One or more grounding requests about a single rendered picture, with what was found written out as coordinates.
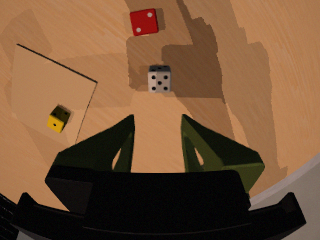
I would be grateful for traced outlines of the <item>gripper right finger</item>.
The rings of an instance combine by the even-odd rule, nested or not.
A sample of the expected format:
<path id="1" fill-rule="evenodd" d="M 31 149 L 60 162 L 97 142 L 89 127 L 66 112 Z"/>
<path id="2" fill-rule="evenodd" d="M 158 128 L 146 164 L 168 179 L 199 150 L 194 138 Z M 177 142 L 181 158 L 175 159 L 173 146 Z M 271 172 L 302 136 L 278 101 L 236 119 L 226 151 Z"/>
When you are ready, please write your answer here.
<path id="1" fill-rule="evenodd" d="M 181 119 L 181 140 L 185 172 L 235 170 L 247 194 L 264 171 L 258 152 L 204 127 L 186 114 Z M 195 148 L 203 159 L 204 170 Z"/>

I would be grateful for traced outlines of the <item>white die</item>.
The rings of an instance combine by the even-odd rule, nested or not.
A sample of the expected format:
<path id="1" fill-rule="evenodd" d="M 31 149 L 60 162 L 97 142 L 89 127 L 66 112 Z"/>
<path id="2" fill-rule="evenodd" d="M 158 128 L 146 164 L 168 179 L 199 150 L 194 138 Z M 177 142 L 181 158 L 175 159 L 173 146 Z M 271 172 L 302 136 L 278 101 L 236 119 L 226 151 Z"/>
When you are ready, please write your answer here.
<path id="1" fill-rule="evenodd" d="M 171 92 L 171 69 L 170 66 L 149 66 L 148 69 L 148 92 L 170 93 Z"/>

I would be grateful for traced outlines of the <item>yellow die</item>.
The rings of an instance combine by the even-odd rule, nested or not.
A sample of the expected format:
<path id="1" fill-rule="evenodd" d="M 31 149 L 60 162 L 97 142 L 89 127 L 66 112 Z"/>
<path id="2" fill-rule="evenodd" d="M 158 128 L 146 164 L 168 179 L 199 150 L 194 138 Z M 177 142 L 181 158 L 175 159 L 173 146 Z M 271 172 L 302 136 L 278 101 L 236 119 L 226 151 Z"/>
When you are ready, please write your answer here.
<path id="1" fill-rule="evenodd" d="M 69 117 L 70 113 L 56 106 L 49 115 L 47 126 L 56 132 L 61 133 L 66 126 Z"/>

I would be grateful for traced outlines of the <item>red die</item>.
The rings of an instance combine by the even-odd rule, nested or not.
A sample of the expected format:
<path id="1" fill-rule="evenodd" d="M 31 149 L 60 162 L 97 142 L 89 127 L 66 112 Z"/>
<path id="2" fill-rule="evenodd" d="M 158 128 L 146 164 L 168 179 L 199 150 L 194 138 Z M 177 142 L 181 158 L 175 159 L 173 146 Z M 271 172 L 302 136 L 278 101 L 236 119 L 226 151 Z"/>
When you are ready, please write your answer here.
<path id="1" fill-rule="evenodd" d="M 158 33 L 158 21 L 154 8 L 131 12 L 130 20 L 134 36 Z"/>

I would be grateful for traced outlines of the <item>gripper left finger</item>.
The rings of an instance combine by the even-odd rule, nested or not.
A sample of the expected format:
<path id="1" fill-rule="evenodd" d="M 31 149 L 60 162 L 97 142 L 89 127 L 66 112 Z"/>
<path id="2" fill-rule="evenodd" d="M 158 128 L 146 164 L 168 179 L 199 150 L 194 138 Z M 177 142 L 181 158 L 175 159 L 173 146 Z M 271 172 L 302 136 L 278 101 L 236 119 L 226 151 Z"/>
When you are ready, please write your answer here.
<path id="1" fill-rule="evenodd" d="M 134 115 L 130 114 L 114 126 L 59 152 L 52 165 L 131 172 L 134 138 L 135 121 Z M 118 160 L 112 169 L 119 150 Z"/>

